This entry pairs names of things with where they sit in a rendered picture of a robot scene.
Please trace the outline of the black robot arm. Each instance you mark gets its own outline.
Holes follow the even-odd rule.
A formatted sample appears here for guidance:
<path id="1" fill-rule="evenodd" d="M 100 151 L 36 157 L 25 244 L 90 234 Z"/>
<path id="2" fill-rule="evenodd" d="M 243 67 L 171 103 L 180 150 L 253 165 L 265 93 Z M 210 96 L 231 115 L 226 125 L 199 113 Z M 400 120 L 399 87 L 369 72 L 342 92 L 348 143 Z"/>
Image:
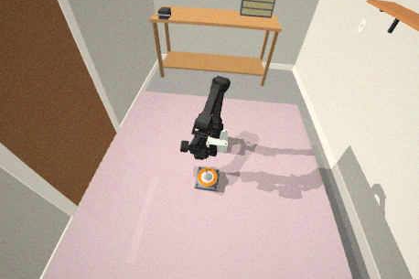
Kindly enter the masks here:
<path id="1" fill-rule="evenodd" d="M 223 123 L 220 117 L 224 93 L 229 89 L 231 82 L 228 78 L 217 76 L 212 79 L 209 97 L 203 112 L 194 122 L 192 133 L 194 138 L 188 146 L 188 151 L 195 155 L 195 159 L 204 160 L 209 158 L 210 152 L 203 145 L 208 137 L 220 139 L 223 131 Z M 198 129 L 197 131 L 195 129 Z"/>

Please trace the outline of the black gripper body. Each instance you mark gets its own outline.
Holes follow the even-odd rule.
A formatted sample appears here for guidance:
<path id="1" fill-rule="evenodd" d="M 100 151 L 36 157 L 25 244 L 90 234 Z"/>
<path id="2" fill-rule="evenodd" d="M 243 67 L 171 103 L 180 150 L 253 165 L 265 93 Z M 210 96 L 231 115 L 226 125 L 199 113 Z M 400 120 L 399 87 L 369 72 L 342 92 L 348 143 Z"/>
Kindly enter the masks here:
<path id="1" fill-rule="evenodd" d="M 184 141 L 184 140 L 181 141 L 180 152 L 186 153 L 188 151 L 188 146 L 189 146 L 188 143 L 189 143 L 189 141 Z M 203 145 L 204 147 L 207 147 L 206 143 Z M 207 147 L 207 150 L 209 151 L 210 156 L 216 156 L 217 155 L 217 146 L 216 145 L 209 145 L 209 147 Z"/>

